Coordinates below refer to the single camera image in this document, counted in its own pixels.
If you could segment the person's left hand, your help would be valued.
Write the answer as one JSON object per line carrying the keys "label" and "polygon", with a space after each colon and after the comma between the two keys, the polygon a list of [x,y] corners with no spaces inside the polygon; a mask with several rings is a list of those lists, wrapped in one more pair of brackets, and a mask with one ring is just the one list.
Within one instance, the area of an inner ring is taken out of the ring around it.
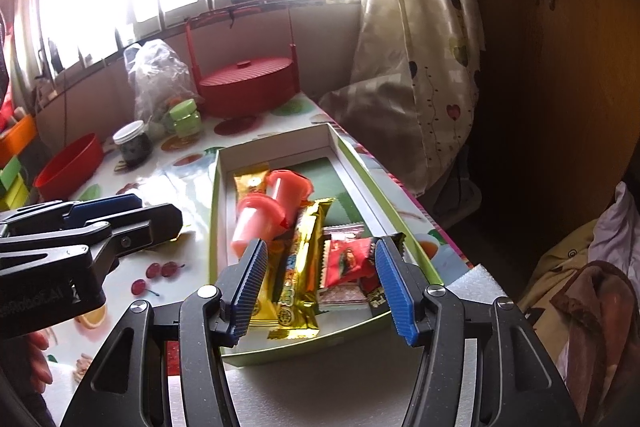
{"label": "person's left hand", "polygon": [[26,336],[28,359],[32,368],[30,381],[35,392],[43,394],[46,387],[52,384],[53,377],[46,359],[49,339],[45,331],[30,333]]}

